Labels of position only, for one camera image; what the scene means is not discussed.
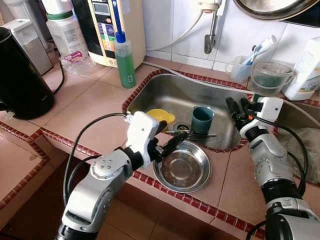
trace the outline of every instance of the stainless steel bowl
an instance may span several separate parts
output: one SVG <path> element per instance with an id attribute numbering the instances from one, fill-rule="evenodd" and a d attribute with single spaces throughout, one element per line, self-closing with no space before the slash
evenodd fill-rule
<path id="1" fill-rule="evenodd" d="M 183 141 L 162 162 L 154 162 L 156 178 L 167 188 L 179 193 L 201 189 L 211 175 L 207 154 L 196 144 Z"/>
<path id="2" fill-rule="evenodd" d="M 233 0 L 241 11 L 264 21 L 279 21 L 297 16 L 319 0 Z"/>

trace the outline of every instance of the green dish soap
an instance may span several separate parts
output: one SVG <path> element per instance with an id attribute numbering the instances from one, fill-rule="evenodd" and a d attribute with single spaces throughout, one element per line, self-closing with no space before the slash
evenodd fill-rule
<path id="1" fill-rule="evenodd" d="M 114 41 L 114 52 L 122 87 L 131 89 L 137 83 L 130 40 L 124 39 L 124 42 L 119 42 L 117 39 Z"/>

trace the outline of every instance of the robotic arm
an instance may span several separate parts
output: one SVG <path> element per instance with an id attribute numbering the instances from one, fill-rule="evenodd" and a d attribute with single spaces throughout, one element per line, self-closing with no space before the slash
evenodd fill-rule
<path id="1" fill-rule="evenodd" d="M 138 168 L 146 168 L 151 161 L 168 156 L 188 135 L 184 132 L 160 147 L 155 135 L 161 129 L 155 119 L 137 111 L 127 121 L 130 126 L 126 148 L 119 147 L 109 155 L 100 156 L 90 166 L 87 176 L 70 194 L 56 240 L 96 239 L 111 199 L 125 181 Z"/>
<path id="2" fill-rule="evenodd" d="M 241 112 L 238 104 L 226 99 L 228 109 L 242 137 L 250 142 L 249 149 L 255 165 L 255 179 L 260 185 L 266 202 L 266 240 L 318 240 L 320 220 L 302 199 L 287 161 L 287 151 L 267 126 L 247 115 L 274 122 L 282 108 L 283 101 L 275 97 L 261 97 L 250 104 L 241 99 Z"/>

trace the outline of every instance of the black electric kettle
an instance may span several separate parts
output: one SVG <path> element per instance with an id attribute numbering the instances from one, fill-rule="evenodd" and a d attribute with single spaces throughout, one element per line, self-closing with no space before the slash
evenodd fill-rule
<path id="1" fill-rule="evenodd" d="M 0 27 L 0 111 L 29 120 L 48 112 L 54 101 L 52 91 L 11 31 Z"/>

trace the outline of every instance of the faucet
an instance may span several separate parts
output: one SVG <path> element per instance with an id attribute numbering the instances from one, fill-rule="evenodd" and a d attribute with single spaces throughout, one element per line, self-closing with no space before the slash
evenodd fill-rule
<path id="1" fill-rule="evenodd" d="M 222 0 L 199 0 L 198 3 L 200 7 L 204 9 L 205 13 L 213 13 L 210 34 L 204 36 L 204 52 L 210 54 L 216 45 L 217 12 Z"/>

